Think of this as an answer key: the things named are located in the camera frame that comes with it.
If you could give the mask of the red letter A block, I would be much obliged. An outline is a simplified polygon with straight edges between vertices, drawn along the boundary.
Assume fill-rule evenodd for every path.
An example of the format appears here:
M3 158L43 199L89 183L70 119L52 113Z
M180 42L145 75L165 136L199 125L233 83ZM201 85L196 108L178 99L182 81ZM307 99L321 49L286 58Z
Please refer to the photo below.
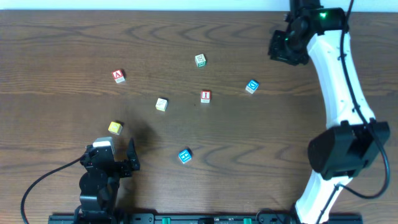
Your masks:
M112 76L116 83L122 83L122 82L126 81L125 76L124 76L124 71L122 69L113 71Z

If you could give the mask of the red letter I block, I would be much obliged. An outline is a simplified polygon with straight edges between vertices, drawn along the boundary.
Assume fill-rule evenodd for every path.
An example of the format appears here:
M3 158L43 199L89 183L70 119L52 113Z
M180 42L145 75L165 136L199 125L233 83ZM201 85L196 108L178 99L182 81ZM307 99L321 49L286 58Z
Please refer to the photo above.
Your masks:
M209 103L211 100L211 91L209 90L202 90L201 91L201 96L200 96L200 101L202 103Z

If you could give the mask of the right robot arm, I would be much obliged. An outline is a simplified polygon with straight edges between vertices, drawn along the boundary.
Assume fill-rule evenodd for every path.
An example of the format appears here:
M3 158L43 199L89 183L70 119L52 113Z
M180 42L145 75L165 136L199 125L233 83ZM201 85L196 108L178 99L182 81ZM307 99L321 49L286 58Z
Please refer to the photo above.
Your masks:
M350 14L339 7L325 8L319 0L291 0L287 28L276 30L269 44L272 60L314 64L326 111L326 130L308 145L312 173L285 223L355 223L355 218L337 218L330 210L377 156L384 163L381 191L390 183L384 149L390 129L376 119L361 89L351 54Z

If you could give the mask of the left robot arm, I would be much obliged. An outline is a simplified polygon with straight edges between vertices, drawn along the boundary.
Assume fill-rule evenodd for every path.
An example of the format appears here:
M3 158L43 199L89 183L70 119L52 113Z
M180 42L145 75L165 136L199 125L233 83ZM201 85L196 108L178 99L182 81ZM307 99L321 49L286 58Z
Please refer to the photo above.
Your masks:
M86 146L80 164L86 169L79 181L80 203L75 210L73 223L121 223L123 212L115 211L116 199L122 178L131 177L140 169L134 140L130 139L127 158L114 160L112 137L96 139Z

